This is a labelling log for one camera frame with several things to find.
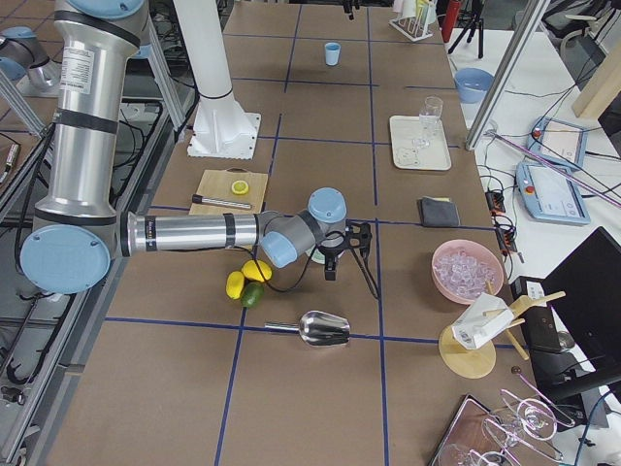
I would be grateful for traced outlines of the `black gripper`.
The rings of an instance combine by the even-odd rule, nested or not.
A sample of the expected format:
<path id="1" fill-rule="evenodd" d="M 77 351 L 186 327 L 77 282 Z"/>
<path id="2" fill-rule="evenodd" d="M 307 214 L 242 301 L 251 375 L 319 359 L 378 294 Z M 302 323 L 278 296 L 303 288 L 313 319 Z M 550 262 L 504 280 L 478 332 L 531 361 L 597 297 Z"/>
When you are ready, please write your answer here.
<path id="1" fill-rule="evenodd" d="M 325 280 L 334 281 L 336 279 L 339 256 L 342 252 L 350 251 L 363 277 L 369 281 L 372 278 L 368 264 L 371 240 L 371 225 L 368 222 L 347 220 L 344 232 L 337 230 L 328 232 L 326 239 L 318 246 L 318 250 L 324 256 Z"/>

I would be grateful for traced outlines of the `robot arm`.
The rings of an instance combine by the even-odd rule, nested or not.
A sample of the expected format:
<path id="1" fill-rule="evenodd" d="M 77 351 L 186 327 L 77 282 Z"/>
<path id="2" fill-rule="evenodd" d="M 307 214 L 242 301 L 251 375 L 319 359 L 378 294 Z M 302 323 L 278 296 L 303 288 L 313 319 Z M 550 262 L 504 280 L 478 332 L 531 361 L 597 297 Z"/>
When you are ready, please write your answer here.
<path id="1" fill-rule="evenodd" d="M 313 192 L 294 216 L 277 212 L 210 216 L 118 214 L 109 196 L 128 59 L 147 39 L 144 1 L 60 1 L 54 20 L 64 38 L 49 191 L 34 209 L 18 262 L 39 288 L 73 294 L 90 289 L 117 255 L 260 247 L 282 268 L 319 250 L 327 279 L 342 251 L 370 241 L 365 224 L 346 217 L 343 195 Z"/>

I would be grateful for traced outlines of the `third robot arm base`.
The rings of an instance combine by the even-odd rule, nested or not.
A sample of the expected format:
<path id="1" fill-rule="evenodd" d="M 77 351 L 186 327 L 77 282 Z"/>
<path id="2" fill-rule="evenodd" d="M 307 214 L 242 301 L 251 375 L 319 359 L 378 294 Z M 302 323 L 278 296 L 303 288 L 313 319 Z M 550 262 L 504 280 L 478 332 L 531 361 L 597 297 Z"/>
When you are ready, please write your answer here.
<path id="1" fill-rule="evenodd" d="M 1 31 L 1 70 L 24 96 L 58 95 L 60 65 L 50 59 L 29 27 Z"/>

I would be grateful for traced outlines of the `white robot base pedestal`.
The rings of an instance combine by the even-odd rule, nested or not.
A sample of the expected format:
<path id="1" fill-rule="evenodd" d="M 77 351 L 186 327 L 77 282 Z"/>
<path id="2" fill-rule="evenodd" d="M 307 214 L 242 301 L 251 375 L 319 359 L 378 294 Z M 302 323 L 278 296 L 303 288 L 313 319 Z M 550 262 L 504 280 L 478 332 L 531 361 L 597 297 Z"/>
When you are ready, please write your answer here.
<path id="1" fill-rule="evenodd" d="M 236 100 L 214 1 L 174 3 L 199 94 L 188 154 L 251 159 L 261 122 Z"/>

